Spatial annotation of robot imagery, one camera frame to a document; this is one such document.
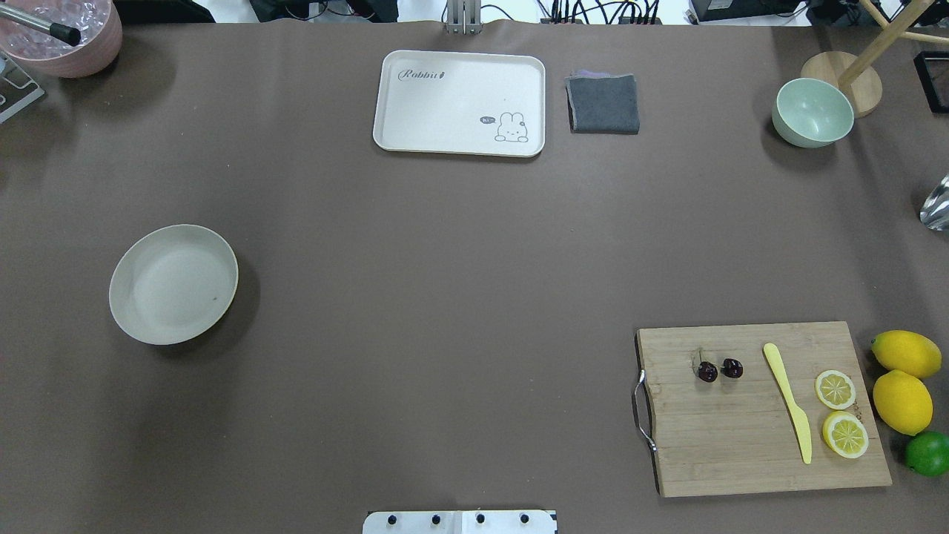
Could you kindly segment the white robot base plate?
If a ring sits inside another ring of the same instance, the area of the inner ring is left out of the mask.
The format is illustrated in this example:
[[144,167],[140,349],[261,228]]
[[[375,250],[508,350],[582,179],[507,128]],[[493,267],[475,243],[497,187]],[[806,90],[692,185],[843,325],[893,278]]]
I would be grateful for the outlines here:
[[425,510],[377,511],[363,533],[557,533],[555,511]]

